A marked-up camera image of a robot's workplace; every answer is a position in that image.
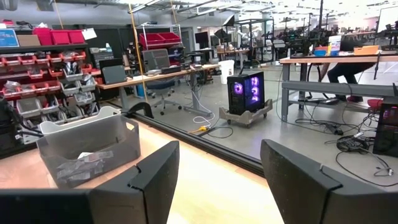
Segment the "concrete floor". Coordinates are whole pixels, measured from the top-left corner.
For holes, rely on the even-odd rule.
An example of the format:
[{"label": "concrete floor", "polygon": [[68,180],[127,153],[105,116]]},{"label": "concrete floor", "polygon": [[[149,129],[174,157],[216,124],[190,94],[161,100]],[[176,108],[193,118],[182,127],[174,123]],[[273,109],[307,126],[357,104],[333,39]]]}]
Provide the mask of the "concrete floor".
[{"label": "concrete floor", "polygon": [[[266,119],[258,119],[249,129],[236,123],[228,125],[225,120],[220,119],[216,126],[231,127],[233,129],[233,135],[224,139],[214,138],[209,135],[204,136],[204,138],[257,159],[260,158],[261,140],[271,139],[307,157],[321,162],[332,169],[336,169],[342,173],[348,174],[335,162],[335,157],[339,153],[336,145],[325,144],[326,141],[337,140],[340,136],[321,133],[325,130],[323,127],[318,128],[310,125],[305,126],[306,128],[317,130],[313,131],[294,124],[295,120],[298,118],[310,117],[310,113],[312,113],[314,109],[313,107],[308,106],[308,110],[299,111],[298,105],[292,105],[289,108],[289,123],[283,123],[280,120],[280,98],[282,90],[280,88],[279,79],[281,78],[281,70],[282,67],[275,66],[264,69],[265,96],[266,99],[273,99],[274,101],[274,109],[268,113]],[[300,67],[292,68],[292,72],[290,74],[292,80],[299,80],[299,70]],[[257,70],[246,70],[248,73],[255,71]],[[398,72],[398,65],[396,65],[396,63],[381,63],[376,80],[373,80],[373,68],[364,72],[362,75],[356,75],[356,78],[357,80],[360,79],[360,84],[391,85],[392,82],[398,82],[398,76],[396,75],[396,72]],[[311,81],[316,82],[318,79],[317,73],[312,72],[310,78]],[[340,77],[340,82],[345,82],[344,77]],[[219,107],[223,106],[228,108],[227,87],[226,85],[221,84],[220,77],[214,77],[214,83],[205,85],[200,93],[201,104],[215,114],[214,116],[210,117],[210,122],[214,124],[218,120]],[[291,91],[290,97],[294,98],[297,97],[297,95],[298,93],[296,91]],[[319,93],[313,93],[313,95],[314,97],[322,97],[322,95]],[[142,101],[133,96],[130,96],[130,99],[131,105]],[[153,103],[159,99],[160,98],[150,98],[149,103]],[[177,101],[182,105],[189,105],[192,103],[191,99],[192,96],[190,89],[185,83],[176,86],[175,93],[173,93],[171,97],[168,97],[168,100]],[[115,101],[113,103],[120,105],[119,101]],[[315,119],[323,119],[342,123],[342,117],[344,116],[344,121],[346,123],[359,124],[367,115],[365,113],[351,111],[344,111],[343,113],[343,107],[344,106],[340,106],[335,110],[316,108],[313,113],[313,117]],[[165,115],[163,116],[160,115],[159,107],[153,108],[152,110],[155,119],[167,124],[171,124],[182,130],[193,131],[198,129],[200,126],[207,124],[200,118],[197,118],[197,121],[203,121],[203,123],[194,123],[193,118],[196,116],[196,114],[189,113],[184,110],[178,110],[177,106],[167,105]],[[230,129],[219,129],[213,131],[211,134],[214,136],[226,136],[230,132]],[[350,131],[345,135],[356,134],[356,132],[357,131]],[[367,132],[367,134],[370,136],[374,135],[374,133],[371,132]],[[393,170],[398,172],[398,159],[386,156],[381,157],[386,160]],[[343,154],[340,157],[340,161],[342,164],[347,166],[348,169],[357,173],[361,177],[364,177],[365,179],[369,179],[379,184],[391,184],[398,182],[398,174],[393,175],[392,177],[374,177],[373,173],[377,171],[376,167],[380,166],[380,164],[378,164],[375,158],[370,155],[363,156],[358,154]],[[386,190],[398,190],[398,186],[389,187]]]}]

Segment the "black computer tower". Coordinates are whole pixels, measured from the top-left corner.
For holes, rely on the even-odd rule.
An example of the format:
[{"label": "black computer tower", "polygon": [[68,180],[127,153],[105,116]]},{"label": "black computer tower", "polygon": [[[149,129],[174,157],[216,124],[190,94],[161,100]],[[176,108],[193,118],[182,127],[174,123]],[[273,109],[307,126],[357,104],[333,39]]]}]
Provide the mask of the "black computer tower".
[{"label": "black computer tower", "polygon": [[398,157],[398,97],[382,102],[373,153]]},{"label": "black computer tower", "polygon": [[229,113],[241,115],[265,107],[264,72],[233,75],[227,78]]}]

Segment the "blue sign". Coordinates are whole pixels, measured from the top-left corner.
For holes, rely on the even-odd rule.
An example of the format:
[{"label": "blue sign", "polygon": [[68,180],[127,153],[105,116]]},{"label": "blue sign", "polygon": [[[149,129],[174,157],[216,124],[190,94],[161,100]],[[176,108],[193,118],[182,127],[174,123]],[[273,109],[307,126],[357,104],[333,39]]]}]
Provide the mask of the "blue sign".
[{"label": "blue sign", "polygon": [[15,30],[0,29],[0,47],[19,47]]}]

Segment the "person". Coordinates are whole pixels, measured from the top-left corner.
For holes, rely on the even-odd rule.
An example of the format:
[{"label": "person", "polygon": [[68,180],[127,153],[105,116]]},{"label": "person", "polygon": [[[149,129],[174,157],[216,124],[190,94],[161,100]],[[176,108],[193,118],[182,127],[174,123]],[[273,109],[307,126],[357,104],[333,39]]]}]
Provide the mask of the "person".
[{"label": "person", "polygon": [[[340,50],[344,52],[352,52],[355,47],[363,47],[363,44],[354,40],[342,40],[340,43]],[[355,75],[364,72],[375,64],[374,62],[337,63],[336,66],[328,72],[330,63],[325,63],[321,70],[321,80],[327,73],[329,82],[331,83],[339,83],[338,77],[344,75],[348,84],[358,84]],[[341,101],[351,101],[355,103],[363,101],[362,96],[349,96],[346,98],[346,96],[343,95],[336,95],[336,98]]]}]

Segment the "wheeled cart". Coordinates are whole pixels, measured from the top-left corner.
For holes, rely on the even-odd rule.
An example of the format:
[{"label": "wheeled cart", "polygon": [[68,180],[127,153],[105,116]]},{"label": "wheeled cart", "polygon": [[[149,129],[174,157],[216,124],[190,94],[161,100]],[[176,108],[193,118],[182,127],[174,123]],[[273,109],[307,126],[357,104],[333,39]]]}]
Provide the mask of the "wheeled cart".
[{"label": "wheeled cart", "polygon": [[228,124],[231,121],[235,121],[241,124],[245,124],[247,128],[250,128],[250,124],[259,117],[267,117],[267,112],[272,110],[272,100],[266,101],[266,106],[263,109],[259,109],[255,113],[245,111],[242,115],[230,114],[227,109],[220,107],[220,118],[227,120]]}]

